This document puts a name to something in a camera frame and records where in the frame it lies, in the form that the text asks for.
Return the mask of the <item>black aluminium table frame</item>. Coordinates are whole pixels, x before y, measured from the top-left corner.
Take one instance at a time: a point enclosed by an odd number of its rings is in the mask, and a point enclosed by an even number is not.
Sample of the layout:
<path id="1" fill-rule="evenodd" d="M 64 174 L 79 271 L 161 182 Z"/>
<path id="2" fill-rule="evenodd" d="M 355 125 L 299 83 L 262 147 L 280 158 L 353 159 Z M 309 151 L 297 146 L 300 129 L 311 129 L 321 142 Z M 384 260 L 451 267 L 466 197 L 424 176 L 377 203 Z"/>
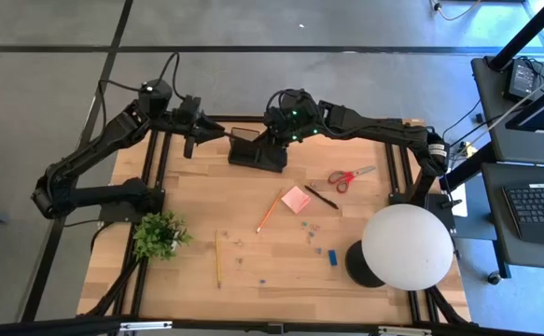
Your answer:
<path id="1" fill-rule="evenodd" d="M 183 156 L 181 136 L 157 134 L 119 152 L 112 180 L 143 177 L 164 190 L 164 206 L 185 219 L 189 245 L 169 260 L 141 265 L 116 299 L 113 312 L 144 319 L 409 325 L 439 321 L 422 292 L 364 288 L 345 268 L 345 254 L 389 193 L 417 173 L 412 155 L 368 140 L 315 136 L 290 146 L 288 164 L 270 173 L 228 163 L 230 143 L 217 139 Z M 355 178 L 346 193 L 305 189 L 335 171 L 376 170 Z M 280 199 L 260 233 L 256 228 L 276 195 L 298 186 L 311 198 L 298 214 Z M 303 228 L 301 222 L 307 222 Z M 312 226 L 319 226 L 313 231 Z M 221 289 L 216 287 L 215 230 L 220 243 Z M 314 233 L 307 244 L 309 231 Z M 243 246 L 235 244 L 237 240 Z M 328 251 L 338 265 L 331 266 Z M 237 258 L 244 260 L 242 266 Z M 259 279 L 265 279 L 261 285 Z"/>

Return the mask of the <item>yellow power strip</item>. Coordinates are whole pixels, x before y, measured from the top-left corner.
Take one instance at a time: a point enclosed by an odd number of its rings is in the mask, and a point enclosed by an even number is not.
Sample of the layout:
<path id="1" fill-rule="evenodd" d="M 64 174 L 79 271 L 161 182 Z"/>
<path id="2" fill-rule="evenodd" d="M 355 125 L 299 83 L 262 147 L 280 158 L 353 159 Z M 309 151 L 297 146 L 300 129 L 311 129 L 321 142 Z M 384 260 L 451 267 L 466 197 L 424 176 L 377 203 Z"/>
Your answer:
<path id="1" fill-rule="evenodd" d="M 473 156 L 478 150 L 469 142 L 460 142 L 455 148 L 455 155 L 458 158 L 467 159 Z"/>

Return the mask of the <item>black mesh desk organizer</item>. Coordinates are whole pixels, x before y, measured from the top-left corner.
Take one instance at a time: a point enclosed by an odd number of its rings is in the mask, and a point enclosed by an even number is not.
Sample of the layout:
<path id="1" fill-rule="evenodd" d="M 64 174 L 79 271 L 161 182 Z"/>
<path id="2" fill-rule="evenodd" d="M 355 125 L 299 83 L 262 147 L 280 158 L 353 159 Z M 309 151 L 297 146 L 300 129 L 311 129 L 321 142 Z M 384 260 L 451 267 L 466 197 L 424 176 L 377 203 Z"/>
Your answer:
<path id="1" fill-rule="evenodd" d="M 263 133 L 233 127 L 230 132 L 229 163 L 282 173 L 287 165 L 287 151 L 286 154 L 274 153 L 271 143 L 267 143 L 263 139 Z"/>

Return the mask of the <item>orange pencil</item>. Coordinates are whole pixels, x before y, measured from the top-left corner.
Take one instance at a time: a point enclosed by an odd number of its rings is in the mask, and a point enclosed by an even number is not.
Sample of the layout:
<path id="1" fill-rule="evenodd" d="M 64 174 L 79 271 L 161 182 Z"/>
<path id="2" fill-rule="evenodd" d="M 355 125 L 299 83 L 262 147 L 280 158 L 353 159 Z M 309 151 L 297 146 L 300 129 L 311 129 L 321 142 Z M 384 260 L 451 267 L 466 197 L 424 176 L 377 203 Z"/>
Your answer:
<path id="1" fill-rule="evenodd" d="M 278 194 L 276 195 L 272 205 L 268 209 L 267 213 L 265 214 L 265 216 L 263 217 L 261 222 L 258 224 L 258 226 L 256 228 L 256 233 L 260 233 L 260 231 L 264 227 L 265 223 L 268 221 L 269 217 L 271 216 L 271 214 L 272 214 L 273 210 L 275 209 L 276 205 L 279 203 L 280 199 L 282 198 L 283 193 L 284 193 L 284 188 L 281 188 L 279 190 Z"/>

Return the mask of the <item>grey keyboard tray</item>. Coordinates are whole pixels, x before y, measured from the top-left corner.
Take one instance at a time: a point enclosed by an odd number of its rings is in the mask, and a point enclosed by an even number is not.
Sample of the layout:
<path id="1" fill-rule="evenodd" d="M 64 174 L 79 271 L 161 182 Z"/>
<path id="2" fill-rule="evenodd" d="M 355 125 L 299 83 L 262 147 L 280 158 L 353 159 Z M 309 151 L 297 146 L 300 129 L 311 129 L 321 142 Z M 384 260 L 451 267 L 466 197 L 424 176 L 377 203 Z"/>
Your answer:
<path id="1" fill-rule="evenodd" d="M 500 274 L 505 275 L 510 264 L 544 268 L 544 245 L 519 238 L 502 191 L 507 185 L 544 183 L 544 168 L 485 163 L 481 172 L 494 218 Z"/>

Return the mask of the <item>black diagonal beam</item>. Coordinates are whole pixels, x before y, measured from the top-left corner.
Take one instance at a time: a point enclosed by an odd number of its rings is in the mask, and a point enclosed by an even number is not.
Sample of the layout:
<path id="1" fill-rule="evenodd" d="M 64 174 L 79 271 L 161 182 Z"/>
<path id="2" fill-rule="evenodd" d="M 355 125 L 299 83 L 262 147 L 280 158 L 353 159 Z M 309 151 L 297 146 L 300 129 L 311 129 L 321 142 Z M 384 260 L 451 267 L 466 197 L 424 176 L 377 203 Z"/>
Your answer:
<path id="1" fill-rule="evenodd" d="M 442 190 L 454 190 L 474 177 L 481 169 L 483 163 L 495 163 L 495 151 L 492 143 L 488 143 L 473 154 L 469 159 L 464 160 L 450 173 L 439 179 L 439 186 Z"/>

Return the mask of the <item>green potted plant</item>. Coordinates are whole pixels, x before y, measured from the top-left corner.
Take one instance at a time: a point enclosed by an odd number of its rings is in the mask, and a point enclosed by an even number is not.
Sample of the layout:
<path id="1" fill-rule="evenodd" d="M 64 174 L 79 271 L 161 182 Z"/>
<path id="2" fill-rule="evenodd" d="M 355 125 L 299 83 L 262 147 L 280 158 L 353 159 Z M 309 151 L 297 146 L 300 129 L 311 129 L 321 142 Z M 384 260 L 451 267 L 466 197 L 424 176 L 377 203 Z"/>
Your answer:
<path id="1" fill-rule="evenodd" d="M 148 213 L 133 230 L 133 255 L 137 260 L 169 260 L 179 246 L 189 245 L 192 239 L 183 217 L 172 211 Z"/>

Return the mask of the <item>pink sticky note pad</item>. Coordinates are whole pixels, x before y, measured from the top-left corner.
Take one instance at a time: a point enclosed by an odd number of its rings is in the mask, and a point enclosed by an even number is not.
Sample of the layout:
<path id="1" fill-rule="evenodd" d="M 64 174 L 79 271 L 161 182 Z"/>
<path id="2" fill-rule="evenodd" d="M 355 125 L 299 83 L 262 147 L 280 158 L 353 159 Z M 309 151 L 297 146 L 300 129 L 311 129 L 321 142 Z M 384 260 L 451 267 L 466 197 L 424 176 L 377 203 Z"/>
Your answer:
<path id="1" fill-rule="evenodd" d="M 294 186 L 281 198 L 281 200 L 294 214 L 298 214 L 309 204 L 311 198 L 298 186 Z"/>

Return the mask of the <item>silver metal bracket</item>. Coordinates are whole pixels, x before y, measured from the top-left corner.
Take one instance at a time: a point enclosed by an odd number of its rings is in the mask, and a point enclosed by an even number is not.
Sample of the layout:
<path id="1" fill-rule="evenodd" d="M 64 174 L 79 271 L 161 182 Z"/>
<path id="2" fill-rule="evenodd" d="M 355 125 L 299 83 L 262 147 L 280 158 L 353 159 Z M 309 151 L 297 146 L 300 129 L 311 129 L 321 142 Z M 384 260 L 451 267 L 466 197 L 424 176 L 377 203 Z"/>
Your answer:
<path id="1" fill-rule="evenodd" d="M 142 331 L 142 330 L 171 329 L 172 327 L 173 327 L 172 321 L 122 322 L 119 325 L 119 331 L 132 332 L 132 331 Z"/>
<path id="2" fill-rule="evenodd" d="M 377 336 L 433 336 L 431 329 L 380 326 Z"/>

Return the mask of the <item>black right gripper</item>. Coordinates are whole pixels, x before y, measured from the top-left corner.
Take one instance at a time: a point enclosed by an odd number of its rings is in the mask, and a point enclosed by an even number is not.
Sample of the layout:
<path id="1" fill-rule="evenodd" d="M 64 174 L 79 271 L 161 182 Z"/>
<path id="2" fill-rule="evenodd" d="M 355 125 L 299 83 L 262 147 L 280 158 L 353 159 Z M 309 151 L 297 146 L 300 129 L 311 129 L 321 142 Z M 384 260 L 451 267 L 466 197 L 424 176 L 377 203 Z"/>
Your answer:
<path id="1" fill-rule="evenodd" d="M 291 143 L 322 133 L 322 117 L 313 96 L 304 89 L 275 92 L 263 114 L 262 134 L 276 154 L 286 154 Z"/>

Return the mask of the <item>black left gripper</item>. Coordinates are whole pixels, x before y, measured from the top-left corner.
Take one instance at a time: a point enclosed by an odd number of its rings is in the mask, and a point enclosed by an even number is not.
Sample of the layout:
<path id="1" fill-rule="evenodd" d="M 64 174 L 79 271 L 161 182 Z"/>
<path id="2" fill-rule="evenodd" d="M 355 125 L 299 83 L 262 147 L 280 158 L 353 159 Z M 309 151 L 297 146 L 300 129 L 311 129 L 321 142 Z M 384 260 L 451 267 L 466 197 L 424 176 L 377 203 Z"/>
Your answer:
<path id="1" fill-rule="evenodd" d="M 205 115 L 201 110 L 200 97 L 188 95 L 178 108 L 172 112 L 174 133 L 185 138 L 183 156 L 192 158 L 197 145 L 225 137 L 225 128 Z"/>

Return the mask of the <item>black lamp base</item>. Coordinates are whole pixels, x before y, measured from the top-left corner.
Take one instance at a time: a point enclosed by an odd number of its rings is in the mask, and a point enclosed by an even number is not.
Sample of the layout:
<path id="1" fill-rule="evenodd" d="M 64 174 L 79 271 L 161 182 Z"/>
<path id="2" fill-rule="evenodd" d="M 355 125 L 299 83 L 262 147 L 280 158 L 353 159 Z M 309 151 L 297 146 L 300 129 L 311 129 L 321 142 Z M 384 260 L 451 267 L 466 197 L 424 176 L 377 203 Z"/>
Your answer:
<path id="1" fill-rule="evenodd" d="M 362 287 L 382 287 L 385 285 L 365 261 L 362 251 L 362 241 L 353 243 L 345 254 L 345 268 L 350 278 Z"/>

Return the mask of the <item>white paper sheet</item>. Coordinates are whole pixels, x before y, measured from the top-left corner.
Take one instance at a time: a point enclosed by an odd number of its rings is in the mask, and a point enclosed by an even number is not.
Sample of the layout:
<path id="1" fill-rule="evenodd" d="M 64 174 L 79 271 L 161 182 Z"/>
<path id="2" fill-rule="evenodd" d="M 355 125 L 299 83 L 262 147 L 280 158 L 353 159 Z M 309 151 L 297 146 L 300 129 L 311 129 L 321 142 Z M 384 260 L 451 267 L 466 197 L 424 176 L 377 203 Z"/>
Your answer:
<path id="1" fill-rule="evenodd" d="M 455 217 L 467 217 L 467 191 L 465 184 L 462 184 L 456 189 L 452 190 L 452 199 L 454 203 L 452 208 L 453 215 Z"/>

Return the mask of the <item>white globe lamp shade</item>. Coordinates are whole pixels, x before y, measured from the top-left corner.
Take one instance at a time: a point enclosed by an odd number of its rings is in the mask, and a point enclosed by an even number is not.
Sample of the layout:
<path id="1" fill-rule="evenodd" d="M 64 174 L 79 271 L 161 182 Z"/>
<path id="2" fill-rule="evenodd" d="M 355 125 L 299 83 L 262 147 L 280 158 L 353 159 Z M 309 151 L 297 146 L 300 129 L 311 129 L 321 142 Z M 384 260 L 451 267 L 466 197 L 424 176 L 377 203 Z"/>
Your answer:
<path id="1" fill-rule="evenodd" d="M 394 204 L 376 212 L 361 243 L 371 272 L 397 289 L 433 287 L 453 264 L 450 233 L 435 215 L 416 205 Z"/>

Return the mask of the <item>black keyboard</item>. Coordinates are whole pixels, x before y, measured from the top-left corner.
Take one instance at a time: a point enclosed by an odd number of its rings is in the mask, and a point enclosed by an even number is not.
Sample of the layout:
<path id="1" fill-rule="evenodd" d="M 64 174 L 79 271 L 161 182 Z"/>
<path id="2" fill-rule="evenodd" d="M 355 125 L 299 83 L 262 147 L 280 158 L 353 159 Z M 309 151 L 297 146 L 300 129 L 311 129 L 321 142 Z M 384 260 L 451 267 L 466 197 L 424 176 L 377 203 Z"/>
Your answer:
<path id="1" fill-rule="evenodd" d="M 519 238 L 544 245 L 544 183 L 502 188 Z"/>

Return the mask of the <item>black pen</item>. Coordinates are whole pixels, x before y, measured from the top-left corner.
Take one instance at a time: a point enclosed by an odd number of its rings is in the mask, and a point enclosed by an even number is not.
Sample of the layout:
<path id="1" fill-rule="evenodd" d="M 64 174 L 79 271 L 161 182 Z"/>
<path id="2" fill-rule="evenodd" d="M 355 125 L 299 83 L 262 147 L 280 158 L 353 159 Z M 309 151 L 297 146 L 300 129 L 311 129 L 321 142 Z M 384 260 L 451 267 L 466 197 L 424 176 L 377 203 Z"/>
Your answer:
<path id="1" fill-rule="evenodd" d="M 313 189 L 312 187 L 310 186 L 307 186 L 305 185 L 304 186 L 305 189 L 307 189 L 309 192 L 311 192 L 315 197 L 317 197 L 319 200 L 321 200 L 322 202 L 326 203 L 327 205 L 329 205 L 330 207 L 332 207 L 333 209 L 339 209 L 339 206 L 337 204 L 335 204 L 333 201 L 331 201 L 330 199 L 324 197 L 323 195 L 321 195 L 319 192 L 317 192 L 315 189 Z"/>

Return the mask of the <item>yellow pencil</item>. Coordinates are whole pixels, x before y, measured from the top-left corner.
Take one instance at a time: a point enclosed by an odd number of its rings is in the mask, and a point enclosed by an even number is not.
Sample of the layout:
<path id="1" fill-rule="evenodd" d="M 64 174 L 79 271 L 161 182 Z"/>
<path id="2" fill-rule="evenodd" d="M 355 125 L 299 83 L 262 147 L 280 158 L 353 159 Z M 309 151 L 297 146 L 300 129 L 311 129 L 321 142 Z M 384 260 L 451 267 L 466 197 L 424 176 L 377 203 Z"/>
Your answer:
<path id="1" fill-rule="evenodd" d="M 221 289 L 222 273 L 221 273 L 221 258 L 220 258 L 220 243 L 218 230 L 215 230 L 215 248 L 216 248 L 216 287 Z"/>

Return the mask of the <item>red-handled scissors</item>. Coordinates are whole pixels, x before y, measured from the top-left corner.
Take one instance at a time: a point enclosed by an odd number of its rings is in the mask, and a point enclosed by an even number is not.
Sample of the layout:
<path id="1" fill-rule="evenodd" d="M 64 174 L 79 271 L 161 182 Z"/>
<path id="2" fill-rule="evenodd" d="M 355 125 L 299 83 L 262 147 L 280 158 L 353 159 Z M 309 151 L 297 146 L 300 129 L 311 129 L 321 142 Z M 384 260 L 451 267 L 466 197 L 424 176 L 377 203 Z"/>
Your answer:
<path id="1" fill-rule="evenodd" d="M 328 183 L 334 185 L 339 193 L 346 193 L 355 178 L 375 170 L 375 166 L 366 166 L 354 171 L 335 171 L 328 177 Z"/>

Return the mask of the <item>black vertical post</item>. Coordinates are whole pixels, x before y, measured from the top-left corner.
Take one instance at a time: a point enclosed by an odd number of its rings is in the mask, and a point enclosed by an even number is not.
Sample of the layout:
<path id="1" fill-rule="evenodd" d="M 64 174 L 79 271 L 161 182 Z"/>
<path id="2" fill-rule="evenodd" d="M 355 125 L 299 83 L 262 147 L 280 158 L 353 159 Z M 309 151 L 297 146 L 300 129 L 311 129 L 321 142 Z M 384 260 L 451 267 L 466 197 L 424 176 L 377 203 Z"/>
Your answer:
<path id="1" fill-rule="evenodd" d="M 500 50 L 494 58 L 487 62 L 494 71 L 503 70 L 512 59 L 544 29 L 544 7 Z"/>

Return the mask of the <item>black power adapter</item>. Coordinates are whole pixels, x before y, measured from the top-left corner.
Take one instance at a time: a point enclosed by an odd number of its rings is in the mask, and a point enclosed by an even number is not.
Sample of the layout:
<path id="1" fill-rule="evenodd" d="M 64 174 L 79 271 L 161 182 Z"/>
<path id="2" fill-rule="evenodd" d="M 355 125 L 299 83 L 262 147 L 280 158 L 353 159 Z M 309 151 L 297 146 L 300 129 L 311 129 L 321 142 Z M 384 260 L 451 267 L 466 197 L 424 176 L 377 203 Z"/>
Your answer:
<path id="1" fill-rule="evenodd" d="M 514 59 L 508 70 L 508 77 L 502 91 L 505 99 L 518 102 L 544 83 L 544 63 L 521 56 Z"/>

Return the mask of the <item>grey desk top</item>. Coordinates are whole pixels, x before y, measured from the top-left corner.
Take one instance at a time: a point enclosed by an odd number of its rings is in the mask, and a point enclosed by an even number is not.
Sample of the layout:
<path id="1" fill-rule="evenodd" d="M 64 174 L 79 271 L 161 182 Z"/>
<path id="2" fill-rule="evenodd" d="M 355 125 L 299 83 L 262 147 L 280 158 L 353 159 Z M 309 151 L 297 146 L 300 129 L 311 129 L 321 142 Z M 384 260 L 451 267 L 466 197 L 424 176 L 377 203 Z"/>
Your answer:
<path id="1" fill-rule="evenodd" d="M 515 106 L 502 95 L 508 84 L 507 73 L 492 70 L 483 58 L 473 59 L 471 68 L 487 119 L 499 117 Z M 489 132 L 495 160 L 544 164 L 544 134 L 507 129 L 506 122 L 512 117 L 510 113 Z"/>

